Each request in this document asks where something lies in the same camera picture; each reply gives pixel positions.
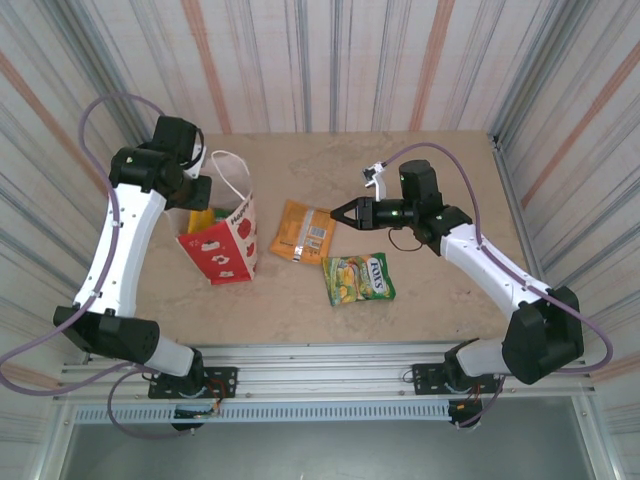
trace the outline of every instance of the paper bag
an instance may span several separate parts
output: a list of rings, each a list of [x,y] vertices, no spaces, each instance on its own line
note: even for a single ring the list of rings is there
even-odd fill
[[[185,233],[189,212],[172,209],[169,223],[182,248],[212,285],[243,282],[255,276],[258,259],[256,213],[251,176],[239,156],[217,150],[200,175],[212,178],[209,206],[232,210],[226,219],[198,233]]]

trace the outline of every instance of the bag handle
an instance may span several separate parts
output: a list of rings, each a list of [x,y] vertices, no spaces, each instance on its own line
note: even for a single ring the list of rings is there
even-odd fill
[[[225,155],[229,155],[230,157],[235,158],[236,160],[240,160],[240,163],[242,163],[242,166],[244,167],[245,171],[247,172],[247,175],[249,177],[251,177],[251,174],[249,173],[249,167],[247,167],[247,162],[245,162],[243,158],[239,157],[235,153],[227,152],[226,150],[215,150],[215,151],[211,152],[211,155],[209,157],[209,158],[211,158],[211,163],[213,163],[213,166],[215,167],[216,171],[218,172],[218,175],[220,175],[220,178],[222,179],[222,181],[227,185],[227,187],[229,187],[231,190],[233,190],[234,193],[236,195],[238,195],[242,199],[242,201],[244,202],[246,197],[244,195],[242,195],[238,191],[238,189],[236,187],[231,185],[229,180],[227,180],[225,178],[225,176],[222,174],[222,172],[220,171],[220,167],[218,166],[218,161],[216,160],[216,154],[217,153],[218,154],[222,153],[222,154],[225,154]]]

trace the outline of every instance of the marble surface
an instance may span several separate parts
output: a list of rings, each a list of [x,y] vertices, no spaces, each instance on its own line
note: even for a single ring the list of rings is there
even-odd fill
[[[210,149],[242,156],[253,176],[256,278],[211,286],[181,250],[163,216],[142,269],[136,316],[158,321],[165,336],[193,345],[435,341],[503,334],[506,319],[463,272],[427,247],[412,253],[395,250],[386,231],[358,232],[338,225],[331,255],[385,252],[397,291],[393,301],[331,307],[322,267],[288,262],[269,252],[287,198],[335,208],[357,196],[372,195],[362,185],[361,169],[418,141],[440,143],[460,158],[476,190],[484,234],[524,266],[484,133],[209,136]],[[409,153],[387,170],[388,198],[400,196],[398,165],[415,158],[426,158],[435,167],[445,202],[473,216],[459,173],[432,149]],[[409,231],[395,233],[400,246],[415,245]]]

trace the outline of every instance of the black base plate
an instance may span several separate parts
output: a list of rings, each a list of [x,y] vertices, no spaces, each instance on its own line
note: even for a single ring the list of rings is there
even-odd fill
[[[411,367],[413,374],[413,388],[416,395],[450,395],[452,393],[464,394],[451,388],[447,383],[447,377],[442,363],[418,363]],[[480,393],[495,393],[498,390],[499,380],[493,375],[481,375],[474,377],[474,385],[480,384]]]
[[[238,385],[238,369],[236,367],[205,367],[204,372],[207,378],[216,378],[224,383],[225,394],[220,391],[218,382],[211,383],[217,398],[234,398],[236,396],[236,387]],[[216,398],[207,387],[204,387],[196,396],[186,397],[164,382],[163,375],[154,377],[153,381],[149,382],[148,395],[152,399]]]

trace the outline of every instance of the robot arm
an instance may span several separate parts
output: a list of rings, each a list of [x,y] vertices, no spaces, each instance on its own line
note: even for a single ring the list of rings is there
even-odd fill
[[[373,168],[365,169],[365,178],[373,172],[380,175]],[[445,355],[448,384],[464,391],[477,383],[477,377],[489,374],[512,374],[532,384],[580,357],[584,347],[579,320],[516,283],[487,256],[478,244],[471,218],[457,207],[443,204],[429,162],[406,162],[399,171],[402,199],[359,197],[333,210],[331,216],[358,230],[411,228],[420,243],[469,275],[509,320],[504,338],[464,342]],[[377,187],[377,183],[368,184]],[[346,215],[352,210],[354,218]],[[553,290],[531,277],[484,237],[482,247],[527,286],[578,310],[578,300],[567,287]]]
[[[211,179],[199,176],[206,148],[196,143],[197,131],[185,120],[161,116],[151,142],[122,148],[113,157],[109,179],[120,205],[121,222],[114,261],[101,290],[96,292],[113,230],[109,202],[93,263],[74,306],[58,307],[54,315],[54,324],[59,325],[90,296],[97,297],[89,311],[64,331],[65,335],[85,352],[180,377],[186,394],[202,388],[199,352],[163,337],[156,322],[134,315],[144,255],[160,214],[169,208],[208,208]]]

